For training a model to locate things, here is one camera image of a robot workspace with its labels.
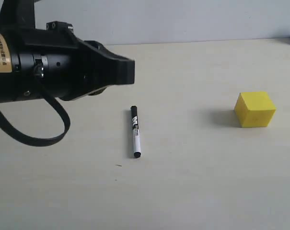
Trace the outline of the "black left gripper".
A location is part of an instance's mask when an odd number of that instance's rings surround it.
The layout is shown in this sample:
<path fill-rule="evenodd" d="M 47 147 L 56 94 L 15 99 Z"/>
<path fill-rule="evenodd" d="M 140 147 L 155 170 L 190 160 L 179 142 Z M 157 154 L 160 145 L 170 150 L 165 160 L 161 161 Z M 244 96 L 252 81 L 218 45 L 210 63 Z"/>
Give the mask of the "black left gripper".
<path fill-rule="evenodd" d="M 113 85 L 135 83 L 135 61 L 97 41 L 83 41 L 69 23 L 53 21 L 46 29 L 0 24 L 0 103 L 40 99 L 41 83 L 64 101 L 97 95 Z"/>

